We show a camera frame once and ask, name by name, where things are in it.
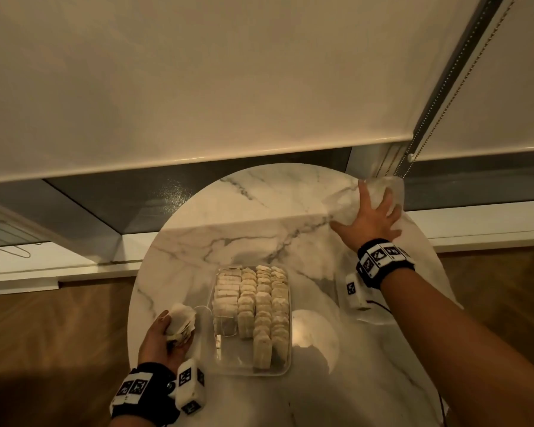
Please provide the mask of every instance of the white marble table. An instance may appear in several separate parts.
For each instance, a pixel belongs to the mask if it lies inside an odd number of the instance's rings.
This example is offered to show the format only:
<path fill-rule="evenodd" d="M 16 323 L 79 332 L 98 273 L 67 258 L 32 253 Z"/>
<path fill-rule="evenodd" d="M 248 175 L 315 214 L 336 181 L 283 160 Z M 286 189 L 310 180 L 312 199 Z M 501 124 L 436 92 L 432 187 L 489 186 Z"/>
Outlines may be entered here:
<path fill-rule="evenodd" d="M 370 188 L 372 201 L 383 187 Z M 206 304 L 219 265 L 267 262 L 289 272 L 293 363 L 279 377 L 208 374 L 204 410 L 178 424 L 225 426 L 439 426 L 435 387 L 397 325 L 353 320 L 336 304 L 335 281 L 356 257 L 329 228 L 358 205 L 356 179 L 306 164 L 236 172 L 178 209 L 151 245 L 128 312 L 128 358 L 155 316 L 174 302 Z M 454 299 L 441 262 L 403 216 L 396 243 L 417 271 Z M 201 351 L 195 341 L 194 351 Z"/>

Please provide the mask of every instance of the black wrist strap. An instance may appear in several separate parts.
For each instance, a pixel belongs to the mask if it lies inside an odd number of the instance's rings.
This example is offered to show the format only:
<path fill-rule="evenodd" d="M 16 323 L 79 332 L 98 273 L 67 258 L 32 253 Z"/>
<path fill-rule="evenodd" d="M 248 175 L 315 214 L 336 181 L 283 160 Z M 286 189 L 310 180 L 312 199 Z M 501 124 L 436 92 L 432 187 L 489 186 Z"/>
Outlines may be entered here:
<path fill-rule="evenodd" d="M 415 270 L 413 259 L 384 238 L 368 241 L 358 250 L 356 271 L 364 284 L 379 289 L 385 276 L 398 268 Z"/>
<path fill-rule="evenodd" d="M 168 394 L 174 390 L 175 379 L 163 364 L 143 363 L 133 368 L 111 402 L 111 419 L 134 415 L 157 427 L 174 423 L 180 411 Z"/>

